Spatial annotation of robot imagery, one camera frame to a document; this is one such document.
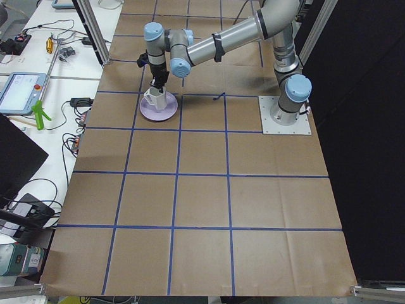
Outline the white faceted cup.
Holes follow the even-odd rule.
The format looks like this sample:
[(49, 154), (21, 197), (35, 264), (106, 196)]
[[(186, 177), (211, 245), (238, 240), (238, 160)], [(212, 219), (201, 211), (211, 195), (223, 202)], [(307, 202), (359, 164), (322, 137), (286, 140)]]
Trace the white faceted cup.
[(159, 92), (157, 89), (150, 87), (144, 93), (144, 99), (146, 101), (146, 108), (152, 111), (162, 111), (167, 107), (166, 101), (166, 89), (163, 88), (163, 92)]

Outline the lilac plate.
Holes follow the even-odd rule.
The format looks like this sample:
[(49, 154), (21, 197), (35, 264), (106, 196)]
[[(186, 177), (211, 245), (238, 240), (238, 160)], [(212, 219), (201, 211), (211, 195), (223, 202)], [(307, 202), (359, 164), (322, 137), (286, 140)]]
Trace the lilac plate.
[(140, 112), (149, 120), (168, 120), (176, 113), (178, 102), (176, 97), (165, 91), (164, 93), (153, 93), (148, 89), (140, 102)]

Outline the black power adapter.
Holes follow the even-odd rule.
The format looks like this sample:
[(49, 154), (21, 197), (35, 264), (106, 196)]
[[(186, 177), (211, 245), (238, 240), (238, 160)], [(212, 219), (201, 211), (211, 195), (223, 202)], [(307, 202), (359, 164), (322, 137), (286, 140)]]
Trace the black power adapter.
[(71, 98), (70, 99), (70, 106), (72, 108), (78, 107), (90, 107), (93, 104), (92, 98)]

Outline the yellow tool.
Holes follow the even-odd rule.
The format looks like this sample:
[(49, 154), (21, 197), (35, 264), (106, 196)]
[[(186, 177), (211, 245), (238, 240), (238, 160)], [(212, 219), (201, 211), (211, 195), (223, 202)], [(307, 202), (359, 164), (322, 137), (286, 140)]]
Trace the yellow tool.
[(52, 54), (53, 53), (53, 48), (54, 48), (54, 42), (53, 39), (51, 37), (49, 37), (46, 41), (46, 51), (48, 54)]

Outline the brown paper table cover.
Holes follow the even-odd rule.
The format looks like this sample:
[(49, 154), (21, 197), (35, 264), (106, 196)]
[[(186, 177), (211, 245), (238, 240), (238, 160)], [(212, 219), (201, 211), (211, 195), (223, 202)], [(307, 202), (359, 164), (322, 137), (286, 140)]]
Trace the brown paper table cover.
[(318, 136), (261, 130), (269, 42), (170, 77), (179, 107), (139, 111), (144, 25), (225, 29), (240, 1), (126, 1), (42, 282), (51, 296), (346, 296), (356, 283)]

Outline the blue teach pendant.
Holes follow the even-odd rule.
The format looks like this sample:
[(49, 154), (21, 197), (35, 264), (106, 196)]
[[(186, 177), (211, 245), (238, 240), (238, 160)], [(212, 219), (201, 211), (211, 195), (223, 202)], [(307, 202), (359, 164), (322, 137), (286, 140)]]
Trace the blue teach pendant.
[(39, 100), (45, 73), (13, 72), (1, 90), (1, 114), (30, 115)]

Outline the black monitor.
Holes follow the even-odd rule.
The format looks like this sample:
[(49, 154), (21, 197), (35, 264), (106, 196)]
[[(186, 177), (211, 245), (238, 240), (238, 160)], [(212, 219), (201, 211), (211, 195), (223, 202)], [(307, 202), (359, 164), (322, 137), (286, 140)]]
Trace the black monitor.
[(47, 158), (40, 146), (1, 116), (1, 208), (17, 196)]

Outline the aluminium frame post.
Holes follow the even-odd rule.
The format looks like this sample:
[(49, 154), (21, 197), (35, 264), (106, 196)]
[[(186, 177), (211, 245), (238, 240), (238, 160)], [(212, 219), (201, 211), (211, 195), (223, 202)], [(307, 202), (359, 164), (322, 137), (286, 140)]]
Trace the aluminium frame post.
[(72, 3), (78, 13), (80, 21), (90, 39), (92, 48), (96, 54), (99, 64), (103, 67), (110, 63), (110, 55), (104, 40), (104, 37), (99, 28), (96, 16), (93, 12), (90, 1), (88, 0), (72, 0)]

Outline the green-handled reacher stick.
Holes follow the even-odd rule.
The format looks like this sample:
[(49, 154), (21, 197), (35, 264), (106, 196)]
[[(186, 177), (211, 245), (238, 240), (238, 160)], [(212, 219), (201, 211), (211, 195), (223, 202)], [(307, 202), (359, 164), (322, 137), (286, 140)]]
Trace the green-handled reacher stick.
[(56, 39), (56, 48), (54, 50), (53, 58), (51, 60), (50, 66), (48, 68), (48, 71), (46, 73), (46, 78), (44, 81), (44, 85), (42, 86), (41, 93), (38, 97), (37, 102), (32, 106), (32, 113), (34, 114), (35, 117), (35, 123), (37, 130), (43, 130), (44, 129), (44, 118), (46, 118), (48, 121), (51, 121), (51, 118), (45, 113), (43, 107), (42, 107), (42, 100), (43, 97), (45, 96), (45, 93), (47, 91), (47, 86), (49, 83), (49, 79), (51, 77), (51, 72), (53, 70), (54, 64), (56, 60), (58, 59), (59, 56), (59, 49), (61, 47), (62, 40), (61, 39)]

